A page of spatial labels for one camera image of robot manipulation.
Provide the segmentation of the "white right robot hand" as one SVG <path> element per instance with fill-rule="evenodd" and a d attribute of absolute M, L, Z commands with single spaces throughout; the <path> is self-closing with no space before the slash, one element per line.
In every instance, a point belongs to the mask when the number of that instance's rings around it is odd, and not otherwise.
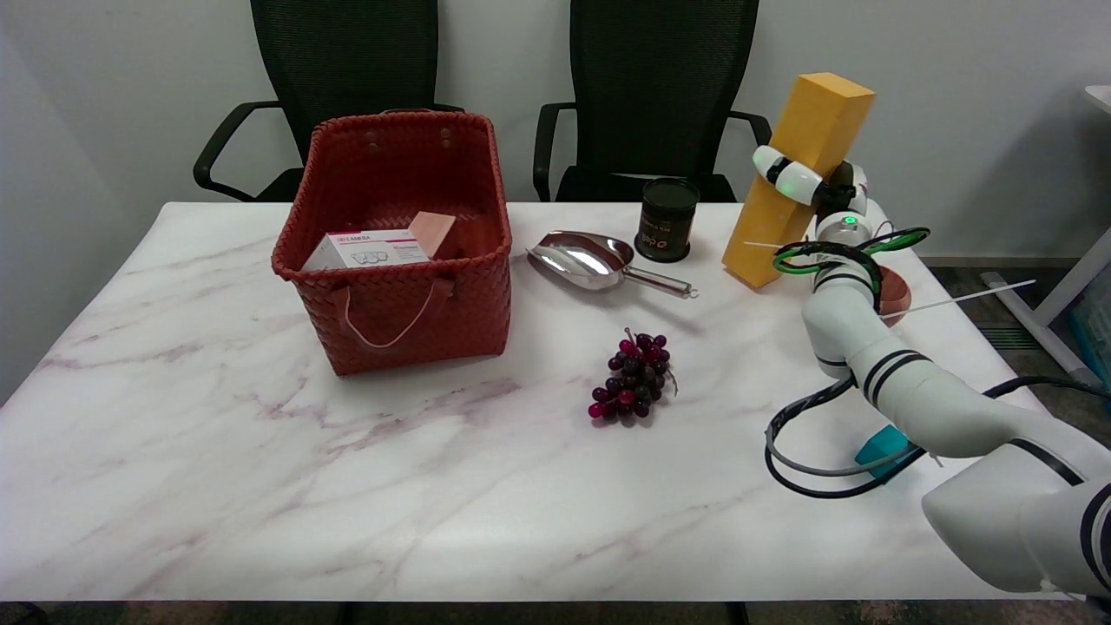
<path fill-rule="evenodd" d="M 842 161 L 832 173 L 818 174 L 798 160 L 790 159 L 774 147 L 757 147 L 753 165 L 779 194 L 815 210 L 818 221 L 831 214 L 865 215 L 868 181 L 861 167 Z"/>

